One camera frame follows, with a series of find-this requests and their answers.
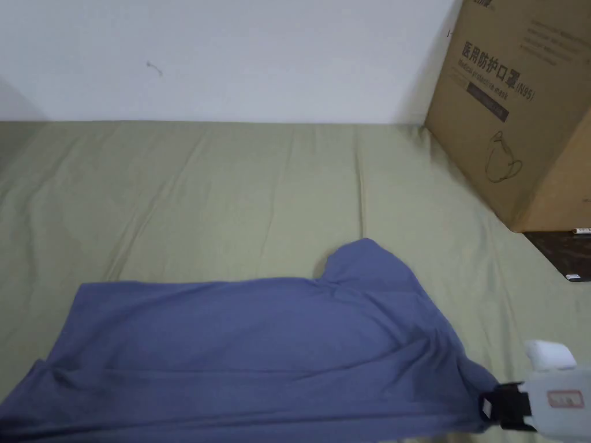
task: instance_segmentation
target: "bed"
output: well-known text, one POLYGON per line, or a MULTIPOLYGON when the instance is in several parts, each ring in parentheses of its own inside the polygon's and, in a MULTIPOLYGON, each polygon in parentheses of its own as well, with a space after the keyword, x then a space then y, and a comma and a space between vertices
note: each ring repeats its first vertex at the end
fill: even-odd
POLYGON ((0 399, 82 282, 312 278, 361 237, 410 266, 499 380, 528 373, 528 338, 591 361, 591 284, 510 232, 424 128, 0 123, 0 161, 0 399))

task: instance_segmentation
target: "wrinkle in sheet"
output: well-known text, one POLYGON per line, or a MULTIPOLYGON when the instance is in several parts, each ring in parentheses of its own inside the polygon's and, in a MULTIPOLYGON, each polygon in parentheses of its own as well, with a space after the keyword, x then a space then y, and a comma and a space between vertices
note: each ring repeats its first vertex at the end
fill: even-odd
POLYGON ((359 238, 366 238, 365 233, 365 180, 363 179, 363 158, 361 153, 361 143, 359 142, 359 133, 356 128, 353 129, 353 150, 355 154, 355 172, 357 173, 357 184, 359 193, 359 238))
POLYGON ((207 130, 202 133, 201 137, 195 143, 195 146, 190 150, 189 155, 181 163, 180 169, 160 185, 148 202, 147 208, 142 211, 141 214, 139 213, 138 208, 135 208, 133 215, 125 225, 122 234, 115 243, 115 247, 109 258, 111 266, 103 274, 103 280, 115 281, 121 278, 121 273, 125 269, 125 265, 131 255, 134 243, 142 235, 146 226, 148 226, 157 207, 163 201, 166 201, 177 187, 179 179, 187 170, 187 165, 192 161, 198 161, 198 159, 206 153, 208 149, 207 143, 204 142, 206 135, 207 130))
POLYGON ((256 275, 257 276, 259 275, 259 271, 261 269, 261 263, 262 263, 264 255, 265 255, 265 248, 267 247, 267 241, 269 240, 269 234, 271 233, 271 226, 273 225, 273 221, 275 220, 275 205, 276 205, 276 199, 277 199, 277 189, 280 186, 280 184, 284 181, 287 170, 289 169, 289 165, 290 165, 290 161, 291 161, 291 156, 293 154, 295 142, 296 142, 296 132, 295 132, 295 130, 292 130, 291 135, 290 135, 290 142, 287 147, 287 154, 285 156, 285 163, 284 163, 282 171, 280 171, 277 174, 277 177, 275 178, 275 184, 273 185, 273 191, 271 193, 271 214, 269 215, 269 222, 267 224, 267 229, 265 230, 265 237, 262 241, 261 250, 259 252, 259 259, 258 259, 258 263, 256 265, 256 275))

